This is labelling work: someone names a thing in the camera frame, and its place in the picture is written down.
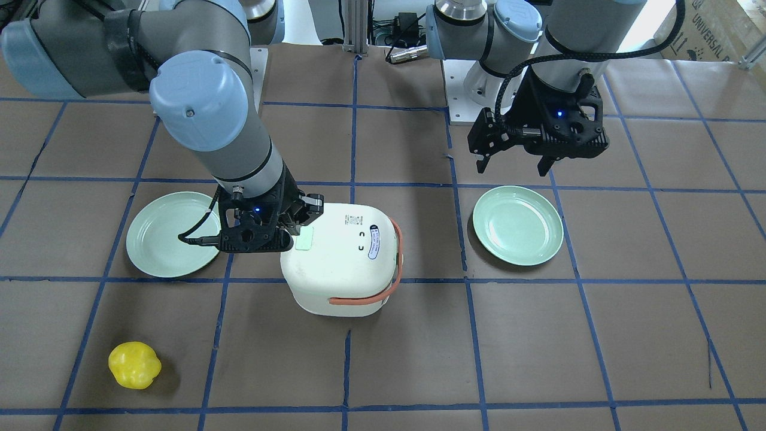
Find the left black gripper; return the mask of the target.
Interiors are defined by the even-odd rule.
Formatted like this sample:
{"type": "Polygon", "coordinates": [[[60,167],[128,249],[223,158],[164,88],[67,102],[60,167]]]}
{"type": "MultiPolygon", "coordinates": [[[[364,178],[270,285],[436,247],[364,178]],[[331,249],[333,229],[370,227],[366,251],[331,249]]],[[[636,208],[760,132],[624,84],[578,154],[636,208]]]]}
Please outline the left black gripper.
{"type": "Polygon", "coordinates": [[[541,156],[538,174],[545,177],[558,159],[592,159],[604,153],[610,141],[603,120],[603,101],[590,71],[575,76],[574,90],[563,91],[528,70],[506,113],[506,125],[482,107],[467,142],[479,174],[486,172],[492,156],[509,145],[522,145],[527,153],[541,156]]]}

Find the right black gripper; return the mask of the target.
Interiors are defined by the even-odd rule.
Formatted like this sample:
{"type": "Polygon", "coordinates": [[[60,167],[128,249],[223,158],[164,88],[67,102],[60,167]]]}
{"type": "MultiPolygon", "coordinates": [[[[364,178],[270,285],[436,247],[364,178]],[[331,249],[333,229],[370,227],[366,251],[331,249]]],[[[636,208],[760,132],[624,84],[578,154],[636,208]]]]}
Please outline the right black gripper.
{"type": "Polygon", "coordinates": [[[217,248],[227,253],[282,252],[324,213],[325,196],[299,193],[290,170],[284,165],[276,184],[254,198],[233,197],[218,186],[221,231],[217,248]]]}

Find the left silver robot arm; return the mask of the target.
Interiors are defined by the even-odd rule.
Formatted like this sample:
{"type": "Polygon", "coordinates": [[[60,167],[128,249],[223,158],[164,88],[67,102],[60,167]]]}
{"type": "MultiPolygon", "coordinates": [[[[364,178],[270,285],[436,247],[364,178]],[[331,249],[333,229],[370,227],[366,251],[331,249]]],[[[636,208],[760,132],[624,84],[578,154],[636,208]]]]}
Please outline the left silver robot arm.
{"type": "Polygon", "coordinates": [[[644,8],[643,1],[436,1],[425,11],[430,57],[473,60],[500,80],[468,134],[482,174],[519,145],[557,161],[592,159],[610,145],[597,79],[644,8]]]}

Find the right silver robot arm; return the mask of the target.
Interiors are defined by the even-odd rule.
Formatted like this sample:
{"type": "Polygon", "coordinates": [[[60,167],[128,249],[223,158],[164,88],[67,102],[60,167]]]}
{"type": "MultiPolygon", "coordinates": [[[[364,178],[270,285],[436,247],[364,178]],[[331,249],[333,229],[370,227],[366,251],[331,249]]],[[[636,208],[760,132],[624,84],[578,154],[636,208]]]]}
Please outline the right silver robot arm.
{"type": "Polygon", "coordinates": [[[2,30],[9,71],[47,100],[146,93],[165,129],[218,183],[227,253],[285,252],[323,213],[296,185],[257,112],[251,48],[282,41],[281,1],[41,1],[2,30]]]}

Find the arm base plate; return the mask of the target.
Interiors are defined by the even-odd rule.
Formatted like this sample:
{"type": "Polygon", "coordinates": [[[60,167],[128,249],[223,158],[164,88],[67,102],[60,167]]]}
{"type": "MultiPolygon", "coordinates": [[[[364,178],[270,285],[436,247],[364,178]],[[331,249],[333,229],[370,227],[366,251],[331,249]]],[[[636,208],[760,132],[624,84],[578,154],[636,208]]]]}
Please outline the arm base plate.
{"type": "Polygon", "coordinates": [[[442,66],[452,125],[470,126],[484,107],[495,107],[503,77],[485,71],[478,60],[448,59],[442,66]]]}
{"type": "Polygon", "coordinates": [[[254,108],[259,110],[265,84],[266,67],[268,66],[269,50],[266,47],[251,47],[251,76],[253,79],[254,108]]]}

